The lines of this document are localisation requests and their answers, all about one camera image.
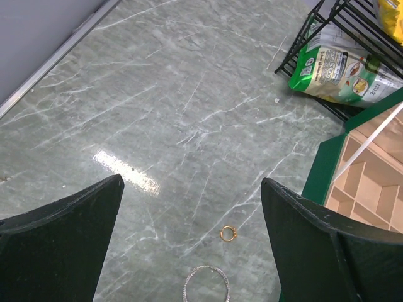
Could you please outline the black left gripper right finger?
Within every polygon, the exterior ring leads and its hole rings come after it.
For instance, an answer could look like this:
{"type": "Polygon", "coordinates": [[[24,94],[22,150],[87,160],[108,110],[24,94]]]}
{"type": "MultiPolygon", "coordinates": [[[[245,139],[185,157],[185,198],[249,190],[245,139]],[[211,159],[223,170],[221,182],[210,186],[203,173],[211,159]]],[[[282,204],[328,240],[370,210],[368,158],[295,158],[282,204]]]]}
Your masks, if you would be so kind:
{"type": "Polygon", "coordinates": [[[261,202],[284,301],[402,301],[402,234],[305,199],[270,178],[261,202]]]}

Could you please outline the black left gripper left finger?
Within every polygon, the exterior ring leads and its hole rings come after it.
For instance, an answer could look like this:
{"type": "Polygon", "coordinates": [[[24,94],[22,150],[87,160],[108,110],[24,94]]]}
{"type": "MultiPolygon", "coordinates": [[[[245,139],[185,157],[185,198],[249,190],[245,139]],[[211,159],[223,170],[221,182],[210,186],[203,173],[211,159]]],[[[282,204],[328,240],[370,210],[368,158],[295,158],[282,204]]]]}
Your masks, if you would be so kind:
{"type": "Polygon", "coordinates": [[[116,174],[1,220],[1,301],[92,301],[123,190],[116,174]]]}

